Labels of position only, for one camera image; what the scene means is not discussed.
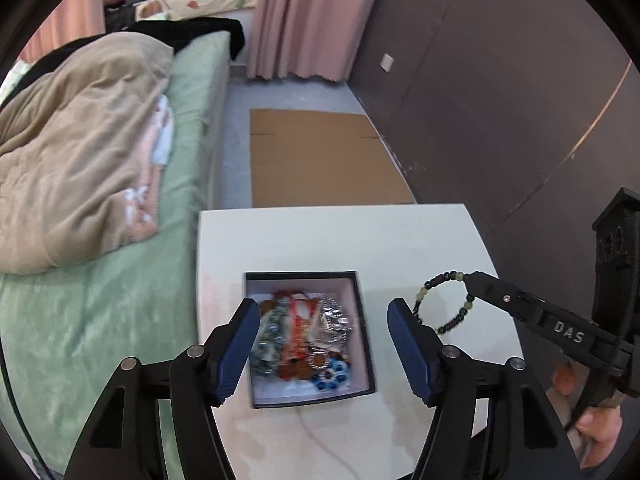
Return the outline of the right hand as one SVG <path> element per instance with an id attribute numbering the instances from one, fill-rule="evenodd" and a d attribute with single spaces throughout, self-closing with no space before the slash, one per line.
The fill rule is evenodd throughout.
<path id="1" fill-rule="evenodd" d="M 568 396 L 577 387 L 574 370 L 569 365 L 559 366 L 552 376 L 553 390 Z M 615 448 L 623 427 L 620 406 L 616 408 L 587 408 L 576 422 L 578 432 L 591 441 L 590 450 L 580 464 L 589 469 L 601 465 Z"/>

